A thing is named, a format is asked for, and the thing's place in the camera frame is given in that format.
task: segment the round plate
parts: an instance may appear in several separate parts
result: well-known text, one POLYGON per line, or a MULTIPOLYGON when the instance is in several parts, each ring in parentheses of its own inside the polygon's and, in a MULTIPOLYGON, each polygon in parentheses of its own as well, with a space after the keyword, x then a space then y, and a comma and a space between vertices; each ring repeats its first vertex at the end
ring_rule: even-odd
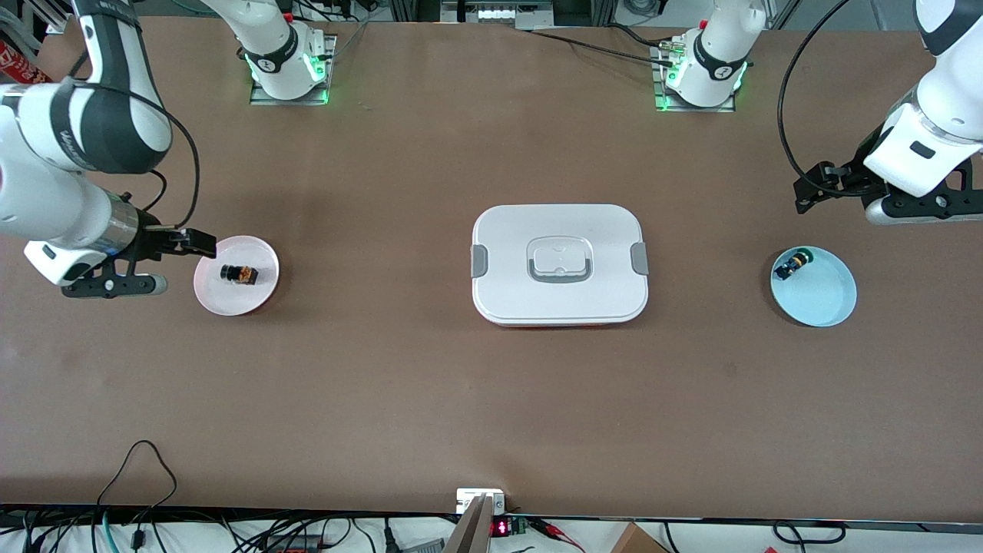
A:
POLYGON ((831 327, 845 321, 853 312, 857 284, 850 269, 837 256, 815 246, 796 246, 785 250, 772 265, 772 295, 779 307, 799 323, 831 327), (800 248, 811 251, 813 260, 787 280, 778 278, 775 269, 800 248))
POLYGON ((215 259, 202 258, 195 268, 195 296, 205 309, 216 315, 244 315, 273 295, 280 279, 280 261, 269 244, 255 236, 232 236, 219 242, 215 249, 215 259), (256 284, 223 279, 223 265, 256 269, 256 284))

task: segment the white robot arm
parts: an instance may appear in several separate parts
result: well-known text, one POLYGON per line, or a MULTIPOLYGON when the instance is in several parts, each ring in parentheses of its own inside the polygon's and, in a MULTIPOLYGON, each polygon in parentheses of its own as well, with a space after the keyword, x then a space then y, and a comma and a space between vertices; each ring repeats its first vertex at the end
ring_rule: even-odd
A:
POLYGON ((762 0, 715 0, 705 25, 673 38, 668 56, 673 71, 665 85, 696 106, 724 103, 767 20, 762 0))
POLYGON ((88 81, 0 87, 0 232, 28 240, 25 255, 66 295, 160 293, 163 278, 136 275, 136 262, 213 257, 214 237, 161 226, 86 178, 152 170, 171 131, 152 107, 162 109, 132 3, 75 0, 73 8, 92 63, 88 81), (123 275, 117 259, 129 262, 123 275))
POLYGON ((829 198, 858 196, 875 224, 983 220, 970 159, 983 151, 983 1, 915 0, 914 11, 935 67, 850 163, 824 161, 795 183, 801 214, 829 198), (946 183, 954 172, 961 189, 946 183))
POLYGON ((288 23, 273 0, 203 0, 236 33, 253 78, 270 97, 296 99, 326 78, 324 31, 288 23))

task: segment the black connector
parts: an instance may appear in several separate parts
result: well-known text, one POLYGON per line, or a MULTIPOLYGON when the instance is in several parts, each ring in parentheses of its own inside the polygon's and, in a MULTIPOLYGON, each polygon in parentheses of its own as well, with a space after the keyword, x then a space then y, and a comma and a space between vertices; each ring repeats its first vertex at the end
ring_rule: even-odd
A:
POLYGON ((396 544, 396 538, 392 535, 392 528, 389 527, 389 519, 385 520, 385 530, 382 533, 385 534, 385 553, 402 553, 399 545, 396 544))
POLYGON ((146 532, 143 530, 135 530, 133 532, 133 537, 130 538, 130 549, 136 551, 144 546, 146 543, 146 532))

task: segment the light blue plate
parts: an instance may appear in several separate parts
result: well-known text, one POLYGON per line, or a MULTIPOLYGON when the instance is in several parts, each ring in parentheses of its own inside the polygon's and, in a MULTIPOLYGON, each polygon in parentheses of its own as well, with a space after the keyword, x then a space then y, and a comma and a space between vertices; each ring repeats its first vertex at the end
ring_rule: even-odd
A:
POLYGON ((772 295, 779 307, 803 325, 831 327, 846 320, 857 304, 857 284, 850 269, 830 252, 815 246, 785 250, 772 264, 772 295), (775 269, 798 249, 812 252, 813 260, 782 280, 775 269))

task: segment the brown table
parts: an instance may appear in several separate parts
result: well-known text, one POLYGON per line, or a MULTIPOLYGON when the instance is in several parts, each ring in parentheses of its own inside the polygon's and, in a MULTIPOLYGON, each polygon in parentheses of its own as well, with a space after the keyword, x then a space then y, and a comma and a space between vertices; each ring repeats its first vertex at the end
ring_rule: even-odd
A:
MULTIPOLYGON (((173 504, 446 511, 481 485, 534 513, 983 522, 983 225, 795 213, 775 102, 801 34, 761 37, 729 115, 657 113, 643 64, 496 26, 371 25, 320 108, 249 107, 218 21, 146 18, 145 38, 202 151, 192 225, 265 238, 285 275, 233 319, 198 304, 190 258, 144 264, 162 296, 70 301, 0 241, 3 501, 91 502, 149 438, 173 504), (475 218, 542 202, 638 216, 638 319, 528 331, 476 312, 475 218), (803 243, 856 276, 836 328, 770 299, 773 257, 803 243)), ((77 46, 50 42, 60 75, 77 46)), ((846 161, 931 63, 911 33, 817 37, 788 94, 802 163, 846 161)), ((161 169, 176 218, 179 137, 161 169)), ((110 501, 166 489, 137 461, 110 501)))

